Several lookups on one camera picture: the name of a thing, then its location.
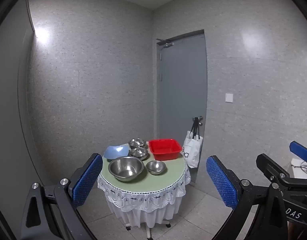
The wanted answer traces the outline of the small steel bowl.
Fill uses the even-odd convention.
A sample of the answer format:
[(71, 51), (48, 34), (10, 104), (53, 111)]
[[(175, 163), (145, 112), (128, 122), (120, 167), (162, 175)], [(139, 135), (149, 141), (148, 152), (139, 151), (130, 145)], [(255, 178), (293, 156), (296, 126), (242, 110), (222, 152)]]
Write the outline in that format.
[(148, 172), (152, 175), (160, 175), (166, 170), (166, 164), (163, 161), (152, 160), (146, 164)]

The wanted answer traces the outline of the large steel bowl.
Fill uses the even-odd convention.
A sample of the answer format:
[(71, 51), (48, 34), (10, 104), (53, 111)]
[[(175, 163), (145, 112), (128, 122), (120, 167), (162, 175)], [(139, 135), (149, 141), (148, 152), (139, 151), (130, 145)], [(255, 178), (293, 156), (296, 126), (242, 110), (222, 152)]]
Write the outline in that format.
[(136, 157), (120, 157), (109, 163), (108, 171), (117, 180), (129, 182), (136, 179), (144, 167), (144, 163)]

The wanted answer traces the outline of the light blue plastic plate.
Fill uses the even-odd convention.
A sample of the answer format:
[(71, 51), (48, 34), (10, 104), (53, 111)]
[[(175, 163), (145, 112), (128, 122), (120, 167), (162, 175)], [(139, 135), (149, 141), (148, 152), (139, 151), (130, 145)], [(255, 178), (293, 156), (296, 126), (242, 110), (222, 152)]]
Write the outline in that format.
[(104, 158), (108, 160), (114, 160), (120, 157), (127, 157), (130, 151), (128, 144), (118, 146), (108, 146), (104, 152)]

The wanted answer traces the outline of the white tote bag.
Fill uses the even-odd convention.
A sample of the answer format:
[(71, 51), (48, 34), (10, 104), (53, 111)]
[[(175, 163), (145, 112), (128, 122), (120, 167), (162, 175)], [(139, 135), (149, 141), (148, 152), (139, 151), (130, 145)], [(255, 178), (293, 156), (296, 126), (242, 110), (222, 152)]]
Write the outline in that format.
[(203, 137), (200, 135), (199, 124), (193, 124), (191, 131), (187, 131), (182, 150), (188, 167), (198, 168), (202, 143)]

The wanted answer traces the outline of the round table with green cloth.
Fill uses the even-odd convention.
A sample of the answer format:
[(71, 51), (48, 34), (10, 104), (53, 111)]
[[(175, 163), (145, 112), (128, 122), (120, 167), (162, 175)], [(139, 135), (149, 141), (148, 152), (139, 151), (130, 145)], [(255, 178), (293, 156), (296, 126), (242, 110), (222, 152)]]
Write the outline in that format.
[(113, 161), (103, 160), (98, 176), (98, 188), (107, 200), (110, 210), (122, 219), (127, 230), (146, 226), (147, 239), (152, 239), (151, 229), (157, 224), (170, 227), (170, 220), (178, 213), (186, 185), (191, 181), (189, 168), (180, 153), (176, 159), (164, 161), (166, 169), (152, 175), (144, 168), (132, 181), (117, 180), (108, 167)]

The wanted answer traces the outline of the red plastic basin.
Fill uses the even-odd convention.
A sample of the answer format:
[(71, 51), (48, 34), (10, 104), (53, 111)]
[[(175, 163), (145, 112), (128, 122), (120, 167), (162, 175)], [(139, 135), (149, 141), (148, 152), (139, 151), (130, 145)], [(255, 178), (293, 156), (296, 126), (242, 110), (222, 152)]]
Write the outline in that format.
[(181, 145), (175, 139), (150, 140), (149, 149), (158, 161), (177, 159), (182, 151)]

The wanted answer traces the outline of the grey door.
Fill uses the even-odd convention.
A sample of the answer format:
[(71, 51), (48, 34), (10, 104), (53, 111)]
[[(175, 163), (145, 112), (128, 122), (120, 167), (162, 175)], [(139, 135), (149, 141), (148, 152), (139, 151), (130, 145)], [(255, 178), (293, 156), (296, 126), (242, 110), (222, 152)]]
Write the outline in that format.
[(169, 38), (174, 46), (157, 44), (157, 125), (159, 138), (183, 144), (192, 118), (207, 113), (207, 50), (203, 30)]

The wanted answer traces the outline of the door closer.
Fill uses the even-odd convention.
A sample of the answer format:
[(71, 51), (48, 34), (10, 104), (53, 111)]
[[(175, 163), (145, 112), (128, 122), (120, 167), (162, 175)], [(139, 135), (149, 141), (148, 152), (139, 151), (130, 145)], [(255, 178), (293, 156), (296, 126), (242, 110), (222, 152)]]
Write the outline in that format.
[(156, 40), (158, 41), (157, 44), (159, 46), (162, 46), (163, 48), (169, 48), (171, 46), (174, 46), (174, 43), (171, 40), (163, 40), (160, 38), (157, 38)]

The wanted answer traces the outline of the white wall switch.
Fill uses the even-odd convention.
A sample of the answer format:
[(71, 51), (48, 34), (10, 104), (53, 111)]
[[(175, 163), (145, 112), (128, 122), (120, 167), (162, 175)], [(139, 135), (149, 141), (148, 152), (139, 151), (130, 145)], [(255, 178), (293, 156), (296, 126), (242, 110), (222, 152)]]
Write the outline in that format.
[(231, 93), (226, 93), (226, 95), (225, 95), (225, 102), (227, 102), (227, 103), (233, 103), (233, 94), (231, 94)]

